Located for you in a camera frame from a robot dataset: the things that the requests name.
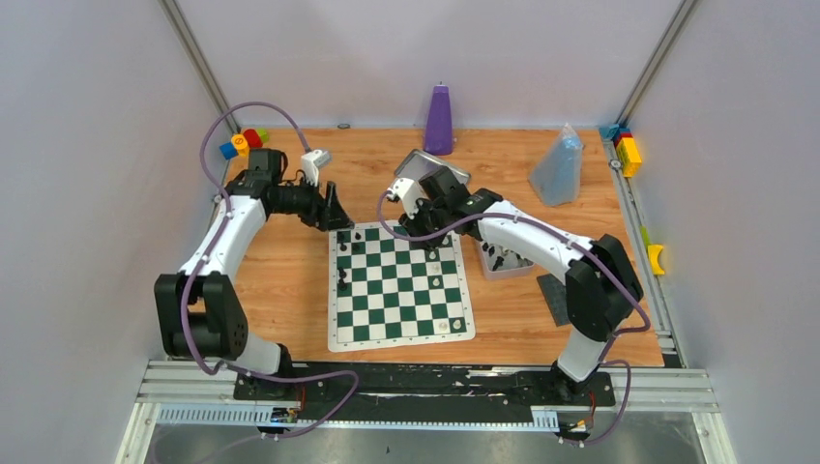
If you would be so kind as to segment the metal tin lid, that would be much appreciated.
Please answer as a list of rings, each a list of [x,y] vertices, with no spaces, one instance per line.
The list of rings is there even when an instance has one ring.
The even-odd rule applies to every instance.
[[[461,184],[467,185],[471,179],[470,173],[455,164],[420,149],[411,150],[405,159],[395,169],[396,178],[407,178],[419,181],[423,176],[436,171],[439,167],[449,168]]]

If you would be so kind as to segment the metal tin box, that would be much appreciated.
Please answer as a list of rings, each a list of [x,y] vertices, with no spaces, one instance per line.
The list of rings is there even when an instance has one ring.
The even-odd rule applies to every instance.
[[[535,264],[511,249],[487,242],[476,242],[483,276],[500,280],[529,275]]]

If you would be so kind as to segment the grey lego baseplate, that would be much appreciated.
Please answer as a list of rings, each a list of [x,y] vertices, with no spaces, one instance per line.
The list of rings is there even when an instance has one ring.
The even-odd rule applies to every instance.
[[[569,324],[565,285],[554,275],[539,275],[537,284],[557,327]]]

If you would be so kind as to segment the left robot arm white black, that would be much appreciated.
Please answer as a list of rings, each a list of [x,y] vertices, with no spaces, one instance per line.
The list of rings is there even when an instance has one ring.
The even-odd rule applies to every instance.
[[[170,357],[217,358],[231,367],[260,373],[259,387],[273,399],[296,387],[290,356],[280,343],[253,334],[234,280],[247,249],[272,214],[295,215],[321,232],[349,229],[353,221],[333,182],[321,184],[327,150],[301,157],[302,177],[286,182],[286,155],[261,148],[249,153],[246,169],[225,188],[218,214],[193,256],[175,274],[154,285],[161,342]]]

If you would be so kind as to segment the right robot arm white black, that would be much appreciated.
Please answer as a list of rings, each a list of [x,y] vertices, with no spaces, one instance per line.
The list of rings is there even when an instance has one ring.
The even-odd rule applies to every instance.
[[[569,404],[589,393],[590,376],[615,338],[628,332],[623,324],[639,310],[643,297],[620,240],[564,231],[522,212],[490,189],[470,191],[447,167],[419,181],[396,178],[382,197],[404,210],[401,240],[433,249],[454,232],[509,250],[555,277],[565,289],[571,334],[555,363],[552,389]]]

